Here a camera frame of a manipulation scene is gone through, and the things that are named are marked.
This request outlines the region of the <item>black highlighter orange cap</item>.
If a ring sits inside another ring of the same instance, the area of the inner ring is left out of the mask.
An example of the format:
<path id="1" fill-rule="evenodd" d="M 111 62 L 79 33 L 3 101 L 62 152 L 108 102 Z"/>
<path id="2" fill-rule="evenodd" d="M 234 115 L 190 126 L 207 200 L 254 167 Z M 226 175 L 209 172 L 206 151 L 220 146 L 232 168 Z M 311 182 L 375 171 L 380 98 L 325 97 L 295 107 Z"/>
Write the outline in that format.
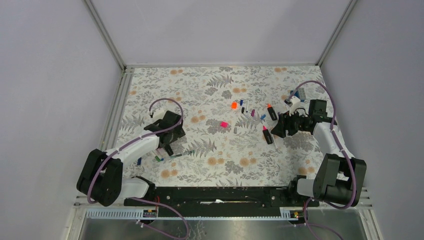
<path id="1" fill-rule="evenodd" d="M 268 104 L 267 105 L 267 111 L 269 113 L 270 118 L 273 121 L 277 121 L 278 120 L 277 113 L 275 112 L 275 110 L 274 110 L 274 108 L 273 108 L 273 106 L 271 104 Z"/>

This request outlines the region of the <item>white grey marker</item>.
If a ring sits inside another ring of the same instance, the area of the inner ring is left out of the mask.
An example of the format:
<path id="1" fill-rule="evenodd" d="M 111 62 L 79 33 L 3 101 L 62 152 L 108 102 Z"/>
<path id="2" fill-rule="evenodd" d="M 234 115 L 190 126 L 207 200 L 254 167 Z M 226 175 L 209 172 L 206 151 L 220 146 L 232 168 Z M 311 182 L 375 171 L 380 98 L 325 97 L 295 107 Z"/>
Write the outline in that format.
<path id="1" fill-rule="evenodd" d="M 278 144 L 277 144 L 277 142 L 276 142 L 276 140 L 275 140 L 275 138 L 273 137 L 273 142 L 274 142 L 274 146 L 275 146 L 275 148 L 276 149 L 278 149 Z"/>

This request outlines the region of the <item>black highlighter pink cap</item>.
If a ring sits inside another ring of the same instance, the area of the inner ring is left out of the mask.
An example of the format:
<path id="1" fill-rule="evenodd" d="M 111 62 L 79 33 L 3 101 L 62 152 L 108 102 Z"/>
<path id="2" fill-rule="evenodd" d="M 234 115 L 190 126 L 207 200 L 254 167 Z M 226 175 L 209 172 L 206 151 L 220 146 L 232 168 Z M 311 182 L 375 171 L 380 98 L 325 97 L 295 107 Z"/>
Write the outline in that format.
<path id="1" fill-rule="evenodd" d="M 268 145 L 271 145 L 271 144 L 274 143 L 274 140 L 273 140 L 273 137 L 272 137 L 270 131 L 264 125 L 262 126 L 262 133 L 263 133 L 264 139 L 265 139 L 265 141 Z"/>

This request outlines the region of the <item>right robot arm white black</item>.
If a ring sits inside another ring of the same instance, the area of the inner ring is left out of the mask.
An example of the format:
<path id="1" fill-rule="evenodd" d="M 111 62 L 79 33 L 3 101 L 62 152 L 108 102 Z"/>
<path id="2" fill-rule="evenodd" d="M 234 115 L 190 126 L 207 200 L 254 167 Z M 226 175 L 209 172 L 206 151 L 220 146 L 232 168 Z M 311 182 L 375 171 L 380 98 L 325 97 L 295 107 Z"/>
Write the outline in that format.
<path id="1" fill-rule="evenodd" d="M 323 160 L 314 179 L 298 176 L 290 182 L 287 201 L 299 206 L 308 197 L 337 209 L 355 207 L 361 196 L 367 164 L 347 150 L 334 118 L 327 114 L 325 100 L 311 100 L 307 114 L 297 111 L 299 103 L 294 97 L 288 111 L 272 113 L 276 125 L 270 133 L 280 138 L 310 133 L 318 143 Z"/>

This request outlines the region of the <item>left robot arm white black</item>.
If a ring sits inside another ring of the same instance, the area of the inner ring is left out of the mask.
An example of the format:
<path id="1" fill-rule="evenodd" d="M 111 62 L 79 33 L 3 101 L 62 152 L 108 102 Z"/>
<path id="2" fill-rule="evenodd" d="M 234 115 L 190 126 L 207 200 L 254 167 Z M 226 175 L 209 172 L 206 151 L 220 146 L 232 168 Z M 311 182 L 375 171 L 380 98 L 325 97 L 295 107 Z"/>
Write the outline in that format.
<path id="1" fill-rule="evenodd" d="M 124 170 L 154 150 L 163 149 L 172 156 L 171 143 L 184 136 L 182 116 L 168 110 L 147 125 L 140 137 L 126 143 L 122 149 L 92 150 L 77 180 L 76 189 L 104 207 L 118 199 L 128 198 L 136 198 L 142 205 L 148 206 L 155 200 L 155 185 L 141 176 L 125 178 Z"/>

